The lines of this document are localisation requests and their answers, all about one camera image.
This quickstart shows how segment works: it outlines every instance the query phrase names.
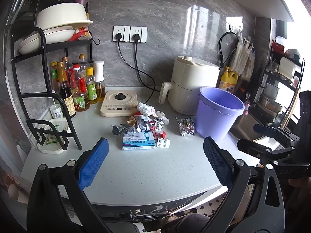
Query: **white crumpled paper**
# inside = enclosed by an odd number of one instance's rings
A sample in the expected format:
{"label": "white crumpled paper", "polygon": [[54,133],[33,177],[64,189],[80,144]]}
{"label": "white crumpled paper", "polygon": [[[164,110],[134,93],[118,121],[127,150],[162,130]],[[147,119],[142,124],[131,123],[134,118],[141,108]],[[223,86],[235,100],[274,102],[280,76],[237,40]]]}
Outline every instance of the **white crumpled paper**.
{"label": "white crumpled paper", "polygon": [[156,112],[157,116],[159,118],[162,118],[163,122],[165,125],[169,124],[169,119],[167,117],[165,117],[165,114],[163,112],[160,112],[159,110]]}
{"label": "white crumpled paper", "polygon": [[138,103],[137,110],[141,112],[144,116],[158,117],[156,114],[155,108],[147,104]]}

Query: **kitchen sink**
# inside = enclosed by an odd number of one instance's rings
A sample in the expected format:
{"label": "kitchen sink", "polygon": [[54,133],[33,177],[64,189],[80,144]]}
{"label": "kitchen sink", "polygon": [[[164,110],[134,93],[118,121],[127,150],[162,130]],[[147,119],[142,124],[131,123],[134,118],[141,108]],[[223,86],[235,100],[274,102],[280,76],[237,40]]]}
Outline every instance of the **kitchen sink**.
{"label": "kitchen sink", "polygon": [[254,132],[252,129],[257,123],[261,124],[250,113],[248,113],[247,116],[241,115],[235,120],[230,132],[238,139],[245,138],[247,140],[255,141],[263,137],[262,135]]}

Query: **blue gripper pad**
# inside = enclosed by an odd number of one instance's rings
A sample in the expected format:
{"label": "blue gripper pad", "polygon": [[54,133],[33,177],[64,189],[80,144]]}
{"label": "blue gripper pad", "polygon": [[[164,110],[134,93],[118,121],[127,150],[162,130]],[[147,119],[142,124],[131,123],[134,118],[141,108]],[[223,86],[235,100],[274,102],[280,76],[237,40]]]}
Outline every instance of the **blue gripper pad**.
{"label": "blue gripper pad", "polygon": [[204,139],[203,150],[210,162],[218,180],[223,186],[226,186],[229,190],[232,186],[232,170],[227,165],[226,161],[222,158],[220,153],[215,148],[209,137]]}
{"label": "blue gripper pad", "polygon": [[84,165],[80,169],[78,184],[82,191],[85,187],[89,187],[92,184],[108,152],[109,152],[108,140],[102,139],[102,141],[97,144],[97,147],[93,150],[88,160],[84,163]]}

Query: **dish rack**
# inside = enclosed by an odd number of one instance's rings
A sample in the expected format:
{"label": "dish rack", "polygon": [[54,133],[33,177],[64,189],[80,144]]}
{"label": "dish rack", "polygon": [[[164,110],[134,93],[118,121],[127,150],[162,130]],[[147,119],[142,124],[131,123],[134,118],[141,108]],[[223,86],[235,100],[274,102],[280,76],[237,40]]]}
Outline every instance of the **dish rack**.
{"label": "dish rack", "polygon": [[[74,2],[74,1],[72,0],[18,0],[17,1],[17,4],[19,4],[20,9],[18,11],[14,11],[14,9],[12,8],[11,15],[9,18],[9,21],[13,21],[12,24],[9,22],[11,64],[12,64],[13,79],[14,79],[14,84],[16,87],[18,99],[21,103],[21,107],[26,116],[27,126],[30,129],[33,136],[35,137],[35,139],[37,140],[37,142],[40,145],[44,145],[47,139],[46,134],[55,135],[62,149],[67,150],[67,147],[69,144],[67,138],[73,137],[77,144],[78,149],[82,150],[81,143],[77,136],[76,130],[73,126],[72,120],[70,118],[70,115],[69,115],[69,112],[68,112],[68,109],[66,107],[64,100],[59,95],[52,93],[46,54],[48,52],[52,52],[55,50],[64,49],[65,56],[68,56],[68,48],[75,47],[75,46],[90,45],[90,61],[89,62],[93,63],[93,42],[94,40],[89,39],[89,40],[66,41],[66,42],[53,43],[53,44],[47,45],[43,30],[41,28],[36,27],[39,11],[47,7],[50,7],[52,5],[55,5],[55,4],[67,3],[67,2]],[[26,55],[18,55],[15,57],[14,43],[21,37],[27,36],[34,31],[40,34],[40,38],[41,38],[40,50],[33,52],[33,53],[26,54]],[[16,63],[26,60],[28,58],[37,56],[37,55],[41,55],[43,75],[44,75],[45,86],[46,86],[47,92],[21,93],[18,78],[17,78]],[[36,119],[31,119],[29,117],[29,114],[24,104],[24,98],[37,98],[37,97],[52,97],[56,99],[57,101],[59,101],[60,105],[63,108],[64,116],[66,117],[71,133],[68,133],[67,131],[57,131],[55,126],[49,121],[36,120]],[[38,125],[40,124],[47,124],[52,128],[52,130],[45,130],[42,127],[39,128]]]}
{"label": "dish rack", "polygon": [[[297,87],[292,86],[291,83],[289,83],[288,81],[283,80],[282,78],[277,77],[276,75],[271,74],[270,72],[267,71],[267,68],[269,67],[269,65],[270,65],[270,63],[272,61],[275,61],[276,63],[279,64],[281,58],[283,58],[283,57],[285,57],[288,60],[292,61],[293,63],[295,63],[296,66],[300,67],[300,69],[301,69],[300,72],[295,70],[295,74],[294,74],[294,75],[296,75],[299,78],[299,83],[297,84]],[[274,85],[274,82],[278,81],[278,82],[282,83],[283,85],[287,86],[292,91],[294,91],[293,97],[292,97],[292,99],[290,101],[290,105],[286,109],[284,114],[282,115],[282,119],[280,121],[280,127],[282,129],[285,129],[286,126],[288,125],[288,121],[289,121],[289,119],[290,119],[290,117],[292,115],[293,108],[294,108],[294,106],[295,106],[295,104],[297,102],[297,99],[299,98],[299,92],[300,92],[300,88],[301,88],[301,81],[302,81],[302,77],[304,75],[304,66],[305,66],[304,58],[302,58],[301,62],[299,62],[297,60],[288,58],[285,55],[282,55],[282,54],[280,54],[278,52],[275,52],[271,48],[269,62],[268,62],[268,64],[266,65],[266,67],[264,69],[264,73],[263,73],[263,76],[262,76],[262,83],[261,83],[260,87],[257,90],[257,94],[256,94],[256,97],[255,97],[254,101],[256,101],[256,99],[259,99],[261,93],[263,92],[263,89],[265,87],[266,82]]]}

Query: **medicine box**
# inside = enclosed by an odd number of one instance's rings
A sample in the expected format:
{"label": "medicine box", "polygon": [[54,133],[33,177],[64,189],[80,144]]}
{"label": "medicine box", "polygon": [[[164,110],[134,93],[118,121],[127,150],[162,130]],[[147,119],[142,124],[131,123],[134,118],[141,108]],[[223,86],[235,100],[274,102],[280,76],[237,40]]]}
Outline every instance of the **medicine box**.
{"label": "medicine box", "polygon": [[123,137],[123,150],[154,149],[155,146],[155,139],[151,131],[139,132],[138,136],[125,135]]}

